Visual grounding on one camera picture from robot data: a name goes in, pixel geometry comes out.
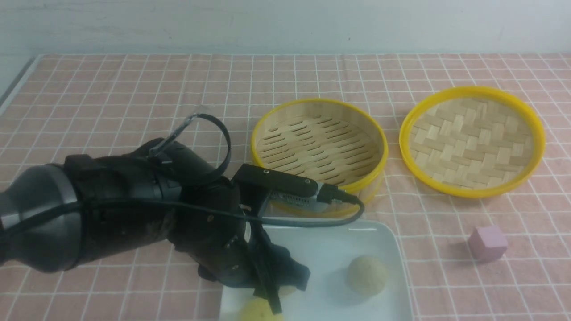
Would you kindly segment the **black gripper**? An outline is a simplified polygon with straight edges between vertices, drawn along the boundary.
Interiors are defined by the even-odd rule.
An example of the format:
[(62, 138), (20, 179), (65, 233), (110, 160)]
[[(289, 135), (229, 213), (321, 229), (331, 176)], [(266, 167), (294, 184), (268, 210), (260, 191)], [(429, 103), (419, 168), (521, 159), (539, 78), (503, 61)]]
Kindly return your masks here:
[(214, 168), (177, 141), (157, 155), (148, 154), (147, 159), (169, 174), (167, 200), (187, 205), (184, 209), (153, 208), (165, 214), (165, 219), (148, 244), (168, 240), (176, 251), (198, 263), (201, 278), (229, 287), (255, 287), (254, 295), (265, 299), (274, 315), (283, 313), (282, 287), (306, 290), (310, 269), (292, 258), (286, 247), (270, 243), (268, 254), (251, 254), (244, 239), (245, 221), (215, 213), (244, 214), (239, 188), (223, 175), (221, 167)]

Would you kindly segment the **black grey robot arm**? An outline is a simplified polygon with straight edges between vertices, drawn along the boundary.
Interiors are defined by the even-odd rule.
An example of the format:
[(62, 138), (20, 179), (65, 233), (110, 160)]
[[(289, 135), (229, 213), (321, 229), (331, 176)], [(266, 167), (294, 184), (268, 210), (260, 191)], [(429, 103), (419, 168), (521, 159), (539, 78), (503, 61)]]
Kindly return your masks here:
[(252, 288), (281, 312), (278, 291), (304, 291), (310, 270), (273, 244), (237, 184), (174, 142), (156, 158), (151, 140), (123, 155), (69, 155), (25, 170), (1, 193), (1, 262), (44, 273), (168, 240), (198, 264), (198, 275)]

